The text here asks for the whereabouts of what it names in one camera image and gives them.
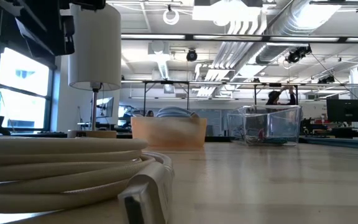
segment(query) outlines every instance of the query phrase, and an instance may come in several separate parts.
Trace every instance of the computer monitor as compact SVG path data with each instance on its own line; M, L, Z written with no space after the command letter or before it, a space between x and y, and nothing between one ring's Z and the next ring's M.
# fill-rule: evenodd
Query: computer monitor
M110 118L112 117L112 104L114 97L98 99L96 101L96 118Z
M358 100L327 100L328 120L358 122Z

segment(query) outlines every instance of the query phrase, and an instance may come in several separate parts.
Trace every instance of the black monitor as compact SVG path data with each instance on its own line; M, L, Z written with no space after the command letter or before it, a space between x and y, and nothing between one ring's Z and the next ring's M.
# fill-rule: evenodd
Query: black monitor
M327 100L328 120L358 122L358 100Z

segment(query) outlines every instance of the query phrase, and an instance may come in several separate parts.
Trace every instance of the window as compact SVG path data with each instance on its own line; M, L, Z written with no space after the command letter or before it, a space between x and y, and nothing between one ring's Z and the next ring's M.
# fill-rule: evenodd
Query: window
M45 99L0 89L0 116L3 127L44 128Z
M51 70L9 48L0 55L0 116L15 131L49 130Z
M49 68L11 49L0 61L0 84L46 96Z

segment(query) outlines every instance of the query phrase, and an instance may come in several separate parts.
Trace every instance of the workbench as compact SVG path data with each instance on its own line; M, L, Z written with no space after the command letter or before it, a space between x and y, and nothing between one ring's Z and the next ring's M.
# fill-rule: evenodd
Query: workbench
M206 143L173 160L171 224L358 223L358 149ZM116 200L0 223L122 223Z

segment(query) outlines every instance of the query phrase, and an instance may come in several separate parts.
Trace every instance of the person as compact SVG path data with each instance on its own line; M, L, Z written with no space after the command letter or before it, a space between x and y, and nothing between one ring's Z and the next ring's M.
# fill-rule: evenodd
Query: person
M148 111L147 112L147 114L146 114L146 116L149 116L149 117L154 117L154 113L153 113L153 111Z
M266 105L279 105L280 103L278 102L278 100L280 99L281 93L285 90L290 91L290 102L285 105L295 105L296 99L295 99L295 94L293 92L293 86L284 86L280 91L275 91L275 90L271 91L268 94L268 101Z

